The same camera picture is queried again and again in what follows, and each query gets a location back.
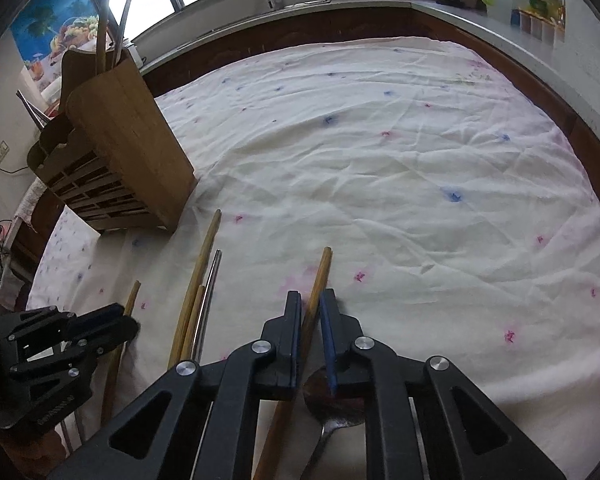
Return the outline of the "metal utensil in holder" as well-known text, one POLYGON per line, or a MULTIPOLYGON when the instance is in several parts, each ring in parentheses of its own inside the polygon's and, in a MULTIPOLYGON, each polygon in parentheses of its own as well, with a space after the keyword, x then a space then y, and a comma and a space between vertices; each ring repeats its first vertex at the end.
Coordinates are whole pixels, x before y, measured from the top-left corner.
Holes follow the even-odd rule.
POLYGON ((132 0, 125 0, 124 6, 123 6, 121 20, 118 25, 117 35, 114 37, 114 55, 112 56, 112 59, 111 59, 111 64, 110 64, 111 68, 115 68, 116 65, 120 62, 125 27, 126 27, 126 22, 128 21, 130 9, 131 9, 131 3, 132 3, 132 0))

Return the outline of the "wooden chopstick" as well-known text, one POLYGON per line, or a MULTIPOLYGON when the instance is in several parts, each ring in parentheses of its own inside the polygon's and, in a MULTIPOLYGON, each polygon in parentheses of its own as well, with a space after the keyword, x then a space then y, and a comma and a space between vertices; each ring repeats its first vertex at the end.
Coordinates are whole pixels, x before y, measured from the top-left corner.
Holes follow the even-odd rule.
POLYGON ((106 70, 107 30, 109 21, 109 0, 100 2, 99 21, 96 38, 96 74, 106 70))
MULTIPOLYGON (((134 310, 135 301, 140 291, 140 281, 135 281, 132 289, 129 293, 128 299, 124 305, 124 315, 131 316, 134 310)), ((122 352, 124 344, 117 347, 112 352, 112 357, 109 361, 104 394, 102 395, 102 410, 100 411, 100 426, 105 427, 112 417, 112 410, 114 409, 114 397, 116 396, 116 388, 118 381, 118 374, 120 370, 120 363, 122 359, 122 352)))
MULTIPOLYGON (((306 310, 302 318, 300 332, 300 365, 299 378, 302 377, 303 367, 311 349, 313 333, 317 321, 318 302, 320 295, 326 288, 330 266, 332 265, 332 248, 325 247, 321 255, 321 261, 318 265, 315 280, 310 293, 309 301, 306 303, 306 310)), ((290 425, 294 402, 296 402, 297 393, 290 401, 280 401, 277 403, 270 428, 264 440, 261 454, 254 474, 253 480, 272 480, 276 476, 280 458, 282 457, 286 441, 287 430, 290 425)))
POLYGON ((192 276, 190 277, 187 285, 183 304, 181 306, 180 315, 178 316, 178 324, 174 330, 174 336, 172 340, 172 346, 168 361, 168 367, 174 366, 181 357, 185 336, 188 330, 189 322, 192 319, 192 312, 194 310, 194 302, 198 292, 198 287, 201 285, 202 277, 206 272, 207 264, 211 254, 211 248, 214 241, 216 232, 218 232, 221 222, 222 212, 217 209, 211 219, 204 240, 202 241, 201 248, 196 259, 192 276))
POLYGON ((196 292, 196 297, 193 303, 192 312, 190 312, 189 321, 186 328, 186 333, 183 339, 183 347, 180 354, 180 360, 189 360, 193 357, 195 344, 198 332, 198 321, 200 319, 202 303, 204 302, 204 293, 206 286, 200 285, 196 292))

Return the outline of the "wooden chopstick in holder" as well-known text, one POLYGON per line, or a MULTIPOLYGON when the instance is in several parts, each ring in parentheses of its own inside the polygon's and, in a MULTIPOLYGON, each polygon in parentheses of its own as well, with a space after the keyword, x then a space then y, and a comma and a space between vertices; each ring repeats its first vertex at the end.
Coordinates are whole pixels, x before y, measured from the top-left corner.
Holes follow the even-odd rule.
POLYGON ((99 21, 96 38, 96 74, 106 70, 107 30, 109 21, 109 0, 100 2, 99 21))

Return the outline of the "metal spoon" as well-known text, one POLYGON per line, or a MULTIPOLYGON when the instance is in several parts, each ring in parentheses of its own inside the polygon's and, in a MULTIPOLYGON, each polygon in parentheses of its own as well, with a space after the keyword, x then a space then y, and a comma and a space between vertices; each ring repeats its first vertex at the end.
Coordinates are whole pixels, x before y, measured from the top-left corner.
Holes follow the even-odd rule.
POLYGON ((301 474, 301 479, 309 479, 334 433, 340 429, 361 426, 365 422, 365 413, 362 399, 338 399, 332 395, 324 366, 306 378, 302 394, 304 405, 321 425, 320 437, 301 474))

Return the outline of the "white dotted tablecloth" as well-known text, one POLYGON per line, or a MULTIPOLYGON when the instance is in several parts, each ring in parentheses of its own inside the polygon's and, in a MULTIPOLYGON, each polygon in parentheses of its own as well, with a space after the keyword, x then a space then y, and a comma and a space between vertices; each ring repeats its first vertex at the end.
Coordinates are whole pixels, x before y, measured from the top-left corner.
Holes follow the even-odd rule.
POLYGON ((555 123, 467 48, 427 38, 247 58, 157 101, 197 186, 178 228, 59 218, 28 304, 84 313, 138 288, 124 408, 166 370, 214 214, 204 362, 329 284, 401 356, 447 356, 570 479, 600 460, 600 201, 555 123))

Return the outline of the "wooden utensil holder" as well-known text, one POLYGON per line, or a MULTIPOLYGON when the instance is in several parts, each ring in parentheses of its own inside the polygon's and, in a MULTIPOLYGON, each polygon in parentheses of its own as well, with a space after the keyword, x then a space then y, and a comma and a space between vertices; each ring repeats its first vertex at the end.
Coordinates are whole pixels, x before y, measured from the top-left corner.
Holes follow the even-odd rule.
POLYGON ((80 50, 61 63, 58 114, 27 164, 93 230, 173 232, 197 180, 194 167, 128 52, 108 65, 80 50))

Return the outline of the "fruit poster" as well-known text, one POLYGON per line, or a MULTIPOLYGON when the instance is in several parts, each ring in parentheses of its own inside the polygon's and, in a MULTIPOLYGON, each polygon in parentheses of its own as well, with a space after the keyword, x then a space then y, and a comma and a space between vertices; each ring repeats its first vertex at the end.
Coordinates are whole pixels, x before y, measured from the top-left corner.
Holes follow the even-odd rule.
POLYGON ((10 26, 29 75, 44 91, 61 75, 67 50, 94 51, 99 15, 92 0, 31 0, 10 26))

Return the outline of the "spice jar rack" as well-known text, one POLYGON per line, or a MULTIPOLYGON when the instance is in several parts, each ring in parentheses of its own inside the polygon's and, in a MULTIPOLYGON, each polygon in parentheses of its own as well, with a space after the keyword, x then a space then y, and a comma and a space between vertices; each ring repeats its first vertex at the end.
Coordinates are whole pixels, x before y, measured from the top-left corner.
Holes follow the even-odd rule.
POLYGON ((565 41, 565 0, 526 0, 517 11, 523 32, 551 47, 565 41))

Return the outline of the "metal chopstick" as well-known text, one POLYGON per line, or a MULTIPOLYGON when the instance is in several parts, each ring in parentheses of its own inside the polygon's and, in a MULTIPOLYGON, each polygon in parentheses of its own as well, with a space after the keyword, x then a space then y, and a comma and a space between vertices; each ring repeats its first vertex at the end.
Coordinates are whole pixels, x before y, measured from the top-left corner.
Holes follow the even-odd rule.
POLYGON ((218 277, 221 259, 222 250, 217 249, 212 260, 212 265, 209 271, 206 284, 204 284, 204 294, 202 295, 201 299, 200 315, 194 331, 192 359, 196 362, 199 362, 201 358, 202 346, 204 345, 204 332, 206 331, 213 289, 216 282, 216 278, 218 277))

